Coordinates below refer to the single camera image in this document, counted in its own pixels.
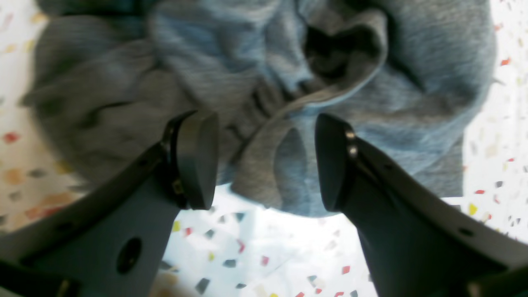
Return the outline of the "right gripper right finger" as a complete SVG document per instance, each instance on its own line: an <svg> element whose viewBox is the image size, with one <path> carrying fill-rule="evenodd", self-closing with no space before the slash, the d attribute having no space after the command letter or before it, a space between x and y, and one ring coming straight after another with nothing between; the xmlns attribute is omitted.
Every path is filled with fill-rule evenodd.
<svg viewBox="0 0 528 297"><path fill-rule="evenodd" d="M358 230L379 297L526 297L527 246L444 203L352 126L320 114L323 205Z"/></svg>

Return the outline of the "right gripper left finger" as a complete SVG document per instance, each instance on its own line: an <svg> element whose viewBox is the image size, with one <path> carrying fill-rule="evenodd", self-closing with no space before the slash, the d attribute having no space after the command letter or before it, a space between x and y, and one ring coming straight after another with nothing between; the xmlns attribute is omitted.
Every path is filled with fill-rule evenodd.
<svg viewBox="0 0 528 297"><path fill-rule="evenodd" d="M1 238L1 288L21 297L146 297L180 210L209 210L219 119L190 111L86 197Z"/></svg>

